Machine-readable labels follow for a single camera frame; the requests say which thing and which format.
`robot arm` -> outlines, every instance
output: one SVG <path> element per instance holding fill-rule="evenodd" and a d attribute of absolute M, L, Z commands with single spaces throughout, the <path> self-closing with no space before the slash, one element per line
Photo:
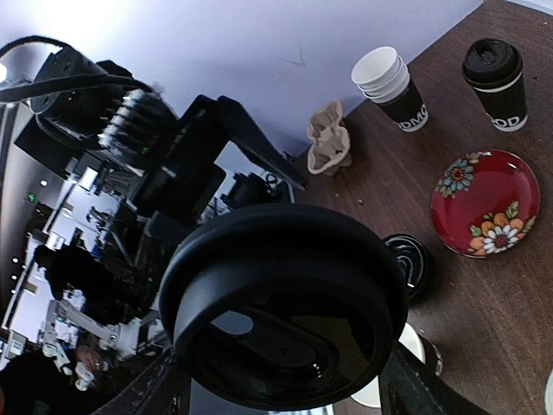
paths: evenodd
<path fill-rule="evenodd" d="M 55 321 L 57 317 L 57 301 L 51 301 L 48 306 L 46 324 L 44 328 L 44 337 L 42 341 L 42 352 L 46 357 L 54 359 L 55 366 L 66 376 L 71 376 L 73 370 L 69 367 L 71 361 L 66 355 L 65 350 L 58 342 L 58 335 L 55 331 Z"/>
<path fill-rule="evenodd" d="M 96 320 L 75 309 L 67 300 L 53 300 L 48 306 L 47 327 L 44 335 L 44 343 L 46 344 L 46 332 L 49 332 L 48 350 L 54 348 L 54 343 L 57 342 L 57 334 L 54 329 L 57 317 L 63 317 L 97 336 L 100 347 L 103 350 L 112 348 L 119 353 L 121 358 L 132 356 L 137 352 L 140 320 L 135 319 L 128 324 L 103 326 L 98 324 Z"/>

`black metal bracket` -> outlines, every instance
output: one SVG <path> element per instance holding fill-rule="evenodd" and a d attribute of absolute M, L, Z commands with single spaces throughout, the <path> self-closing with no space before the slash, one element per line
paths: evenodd
<path fill-rule="evenodd" d="M 378 377 L 383 415 L 490 415 L 398 343 Z"/>

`brown crumpled paper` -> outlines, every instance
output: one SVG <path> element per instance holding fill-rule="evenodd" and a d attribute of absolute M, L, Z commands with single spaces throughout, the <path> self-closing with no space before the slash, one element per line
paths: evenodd
<path fill-rule="evenodd" d="M 317 111 L 308 124 L 308 137 L 313 142 L 308 150 L 308 170 L 313 175 L 333 176 L 340 167 L 352 164 L 350 138 L 342 126 L 344 110 L 339 101 L 332 101 Z"/>

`hand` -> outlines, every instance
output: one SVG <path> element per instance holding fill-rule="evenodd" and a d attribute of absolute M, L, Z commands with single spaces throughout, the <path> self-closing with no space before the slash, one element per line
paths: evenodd
<path fill-rule="evenodd" d="M 86 370 L 98 374 L 104 370 L 102 357 L 88 346 L 80 346 L 76 350 L 77 361 L 85 365 Z"/>

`flower pattern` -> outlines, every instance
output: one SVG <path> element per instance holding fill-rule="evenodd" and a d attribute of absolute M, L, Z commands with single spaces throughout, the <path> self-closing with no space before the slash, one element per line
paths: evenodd
<path fill-rule="evenodd" d="M 455 192 L 468 191 L 470 183 L 474 179 L 474 165 L 478 163 L 480 153 L 467 154 L 451 164 L 438 181 L 434 191 L 440 192 L 444 199 L 455 198 Z"/>
<path fill-rule="evenodd" d="M 534 226 L 536 216 L 525 223 L 518 217 L 518 201 L 509 205 L 504 213 L 485 214 L 479 226 L 472 225 L 473 239 L 468 252 L 476 256 L 500 253 L 517 244 Z"/>

